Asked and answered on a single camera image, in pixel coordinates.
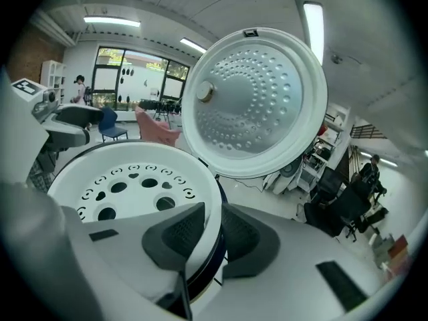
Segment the ceiling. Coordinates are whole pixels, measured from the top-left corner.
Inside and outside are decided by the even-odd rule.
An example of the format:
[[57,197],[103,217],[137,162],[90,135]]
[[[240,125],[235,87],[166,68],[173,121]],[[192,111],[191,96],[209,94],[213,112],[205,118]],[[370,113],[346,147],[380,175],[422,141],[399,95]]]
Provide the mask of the ceiling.
[[[418,168],[428,169],[426,91],[409,26],[393,0],[46,0],[42,9],[80,41],[111,40],[161,47],[196,61],[186,37],[208,48],[231,32],[264,26],[305,39],[303,3],[324,10],[329,99],[373,123]],[[85,15],[140,20],[141,28],[88,26]],[[340,64],[331,58],[338,56]]]

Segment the window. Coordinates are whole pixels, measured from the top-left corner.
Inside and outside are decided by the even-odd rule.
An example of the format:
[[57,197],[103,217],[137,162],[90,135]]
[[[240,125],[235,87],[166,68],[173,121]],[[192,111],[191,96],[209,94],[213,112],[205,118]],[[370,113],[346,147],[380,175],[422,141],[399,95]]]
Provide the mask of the window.
[[179,100],[189,67],[139,51],[100,47],[92,76],[94,107],[135,110],[141,100]]
[[107,47],[100,47],[96,64],[105,66],[120,66],[124,54],[123,49],[110,49]]

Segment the floor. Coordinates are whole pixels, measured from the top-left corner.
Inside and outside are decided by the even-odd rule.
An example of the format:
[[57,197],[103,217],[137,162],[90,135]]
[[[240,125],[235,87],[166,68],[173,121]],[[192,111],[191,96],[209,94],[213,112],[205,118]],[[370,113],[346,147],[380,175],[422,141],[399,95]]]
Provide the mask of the floor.
[[[139,129],[137,123],[118,123],[118,127],[123,127],[128,130],[129,139],[139,139]],[[178,117],[171,119],[171,128],[180,128],[181,119]],[[90,131],[90,142],[86,146],[81,146],[79,148],[69,148],[67,151],[62,152],[57,162],[56,173],[61,170],[61,168],[68,163],[72,158],[74,158],[80,152],[91,148],[97,144],[102,143],[102,138],[98,129],[93,126]],[[190,152],[189,145],[187,144],[183,134],[180,135],[177,143],[177,148],[180,148],[184,151]],[[246,180],[236,180],[228,179],[225,177],[220,178],[220,183],[223,186],[227,198],[230,203],[235,203],[238,205],[245,205],[254,209],[259,209],[273,215],[280,217],[285,217],[287,219],[295,219],[297,221],[304,222],[304,214],[299,213],[299,217],[296,217],[296,208],[298,204],[304,204],[308,200],[308,195],[299,190],[299,188],[294,189],[293,191],[287,191],[283,195],[275,195],[271,191],[261,191],[263,179],[246,179]],[[353,252],[353,254],[358,257],[360,260],[366,261],[369,265],[372,265],[376,268],[375,263],[372,259],[372,251],[368,245],[368,239],[364,234],[357,233],[357,241],[352,242],[352,238],[346,238],[346,231],[344,230],[336,240],[340,242],[348,251]],[[227,255],[223,260],[223,265],[227,264]],[[218,294],[221,290],[221,271],[217,272],[215,279],[211,282],[208,288],[191,304],[193,315],[197,314]]]

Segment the cable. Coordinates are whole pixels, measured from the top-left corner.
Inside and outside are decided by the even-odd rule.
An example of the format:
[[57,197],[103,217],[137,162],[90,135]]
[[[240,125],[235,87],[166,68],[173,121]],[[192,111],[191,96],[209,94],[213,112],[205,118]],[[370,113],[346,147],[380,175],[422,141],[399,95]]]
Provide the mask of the cable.
[[259,187],[257,187],[256,185],[246,185],[244,182],[238,181],[237,179],[233,179],[234,181],[237,181],[238,183],[241,183],[243,185],[245,185],[247,188],[256,188],[260,193],[263,192],[263,189],[260,190]]

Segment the perforated plate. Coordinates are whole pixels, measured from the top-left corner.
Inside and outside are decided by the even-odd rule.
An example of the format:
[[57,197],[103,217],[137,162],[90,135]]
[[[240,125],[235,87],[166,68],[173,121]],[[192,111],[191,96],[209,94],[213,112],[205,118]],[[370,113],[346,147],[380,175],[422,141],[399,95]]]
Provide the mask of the perforated plate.
[[75,208],[82,222],[204,202],[205,231],[187,262],[187,277],[203,265],[220,230],[221,195],[213,175],[171,146],[128,141],[95,148],[67,165],[48,193],[60,205]]
[[324,119],[327,86],[310,49],[279,30],[238,31],[210,47],[189,77],[183,128],[221,175],[272,173],[309,146]]

